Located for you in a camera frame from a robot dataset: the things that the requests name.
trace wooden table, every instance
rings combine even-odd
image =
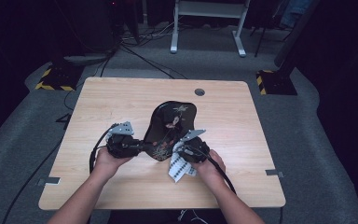
[[[198,96],[195,89],[203,89]],[[251,93],[245,82],[152,78],[89,77],[49,176],[41,209],[53,210],[89,176],[89,157],[98,139],[113,123],[130,121],[134,138],[143,139],[153,110],[166,101],[193,103],[195,129],[223,158],[238,196],[251,207],[282,207],[285,198]],[[217,203],[198,177],[185,175],[178,183],[168,175],[170,160],[147,154],[121,166],[105,185],[96,209],[215,208]]]

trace hole in table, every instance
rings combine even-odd
[[[196,89],[194,92],[195,92],[196,95],[198,95],[198,96],[203,96],[203,95],[205,95],[205,90],[203,90],[203,89]]]

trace person's left hand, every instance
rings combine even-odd
[[[106,181],[112,178],[122,164],[130,161],[132,158],[118,159],[109,154],[106,147],[102,147],[98,151],[94,170],[92,174],[100,175]]]

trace black plastic part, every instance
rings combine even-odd
[[[106,146],[109,153],[119,159],[138,156],[142,151],[141,141],[122,134],[113,134]]]
[[[155,160],[167,160],[180,138],[194,130],[196,114],[197,108],[191,103],[169,101],[159,105],[145,134],[145,152]]]
[[[183,150],[179,151],[178,154],[185,161],[188,162],[203,162],[207,159],[209,154],[209,147],[199,137],[195,137],[188,142],[185,142]]]

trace black cable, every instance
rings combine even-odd
[[[134,51],[132,51],[131,49],[127,48],[124,45],[121,45],[124,49],[128,50],[129,52],[131,52],[133,55],[137,56],[138,58],[144,60],[145,62],[147,62],[148,64],[152,65],[153,67],[157,68],[160,72],[164,73],[165,75],[167,75],[168,77],[175,79],[173,76],[171,76],[170,74],[168,74],[167,72],[165,72],[164,70],[162,70],[161,68],[153,65],[151,62],[149,62],[146,58],[142,57],[141,55],[135,53]]]
[[[70,60],[65,59],[68,63],[70,63],[73,66],[89,66],[96,63],[102,63],[106,61],[106,59],[109,57],[109,54],[107,54],[105,57],[97,58],[97,59],[87,59],[87,60]]]
[[[133,35],[127,35],[127,36],[122,35],[121,36],[121,38],[123,40],[122,44],[127,46],[127,47],[141,47],[141,46],[144,46],[145,44],[147,44],[151,40],[161,39],[161,38],[165,37],[166,35],[168,35],[169,31],[173,29],[172,27],[173,27],[173,23],[167,25],[164,28],[160,28],[158,30],[156,30],[156,28],[153,28],[153,31],[148,33],[148,34],[146,32],[144,32],[143,34],[139,35],[142,38],[139,43],[126,42],[126,39],[135,39]],[[156,34],[161,35],[161,37],[155,38]]]
[[[109,130],[111,128],[113,128],[113,125],[109,129],[107,129],[106,132],[103,133],[103,135],[98,140],[98,142],[95,145],[95,147],[92,149],[91,154],[89,155],[89,173],[90,174],[92,173],[92,170],[94,170],[95,155],[97,154],[98,148],[100,148],[100,147],[98,147],[98,145],[100,145],[100,143],[103,141],[103,138],[106,136],[106,134],[109,132]]]
[[[281,214],[279,216],[279,224],[283,223],[283,206],[281,207]]]
[[[6,223],[8,215],[10,214],[10,211],[13,208],[14,203],[20,197],[22,191],[25,189],[25,187],[28,185],[28,183],[31,181],[31,179],[34,177],[34,175],[36,175],[36,173],[40,169],[40,167],[42,167],[42,165],[48,160],[48,158],[51,156],[51,154],[53,154],[53,152],[58,148],[58,146],[62,142],[62,139],[63,138],[61,138],[61,140],[58,141],[57,145],[49,152],[49,154],[46,156],[46,158],[44,158],[42,160],[42,162],[39,164],[39,166],[37,166],[36,169],[34,170],[34,172],[28,177],[27,181],[25,181],[25,183],[22,185],[21,189],[19,190],[19,192],[17,193],[16,197],[13,199],[13,201],[11,202],[9,208],[7,209],[7,212],[5,214],[4,220],[2,221],[2,224]]]
[[[129,54],[135,55],[135,54],[133,54],[132,52],[126,51],[126,50],[124,50],[124,49],[122,49],[122,50],[123,50],[124,52],[126,52],[126,53],[129,53]],[[170,69],[171,71],[173,71],[174,73],[176,73],[176,74],[180,75],[180,76],[181,76],[181,77],[183,77],[184,79],[188,79],[188,78],[187,78],[185,75],[183,75],[182,73],[180,73],[180,72],[178,72],[178,71],[175,71],[175,70],[173,70],[172,68],[167,67],[167,66],[165,66],[165,65],[163,65],[163,64],[161,64],[161,63],[156,63],[155,61],[150,60],[150,59],[146,59],[146,58],[143,58],[143,60],[147,60],[147,61],[149,61],[149,62],[151,62],[151,63],[155,63],[155,64],[157,64],[157,65],[159,65],[159,66],[161,66],[161,67],[164,67],[164,68]]]
[[[106,60],[106,63],[103,65],[103,70],[106,67],[107,63],[109,63],[110,59],[113,58],[113,54],[110,55],[110,57]]]
[[[225,178],[226,182],[228,183],[229,188],[235,193],[237,194],[237,192],[234,189],[234,186],[232,185],[231,181],[229,180],[228,176],[226,175],[226,173],[222,170],[222,168],[219,166],[219,164],[212,159],[211,155],[209,155],[209,157],[207,157],[208,161],[211,162],[211,164],[214,165],[214,167],[216,168],[216,170],[219,172],[219,174]]]
[[[97,72],[98,72],[98,69],[100,69],[101,65],[103,65],[103,62],[100,63],[100,65],[98,65],[97,69],[95,70],[94,74],[92,75],[92,77],[95,77],[95,75],[97,75]],[[81,85],[84,84],[84,81],[81,82],[80,84],[77,84],[76,88],[79,88]],[[63,105],[65,105],[65,107],[67,109],[70,109],[70,110],[74,110],[72,107],[70,107],[67,103],[66,103],[66,98],[68,98],[69,94],[71,94],[72,91],[68,91],[68,94],[66,94],[65,98],[63,99]]]
[[[237,192],[234,189],[234,186],[232,185],[231,181],[229,180],[228,176],[226,175],[226,173],[223,171],[223,169],[220,167],[219,163],[217,163],[217,161],[215,161],[214,159],[212,159],[211,154],[206,154],[203,151],[199,150],[196,147],[192,147],[190,146],[191,149],[197,150],[199,153],[201,153],[202,155],[204,155],[208,161],[211,162],[211,164],[213,164],[214,168],[216,168],[217,172],[219,172],[219,174],[226,180],[226,182],[228,183],[229,188],[231,189],[231,191],[233,191],[235,194],[237,194]]]

